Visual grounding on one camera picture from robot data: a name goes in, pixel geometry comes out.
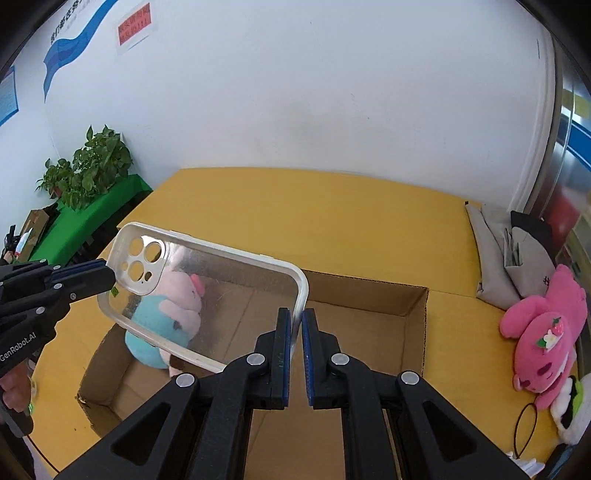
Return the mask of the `person's left hand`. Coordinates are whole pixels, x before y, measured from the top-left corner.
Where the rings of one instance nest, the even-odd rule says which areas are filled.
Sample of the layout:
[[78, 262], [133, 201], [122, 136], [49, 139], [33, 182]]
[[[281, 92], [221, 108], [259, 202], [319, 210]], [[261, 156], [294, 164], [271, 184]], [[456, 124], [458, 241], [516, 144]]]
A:
[[26, 362], [21, 362], [0, 379], [2, 400], [8, 409], [22, 413], [28, 409], [32, 384]]

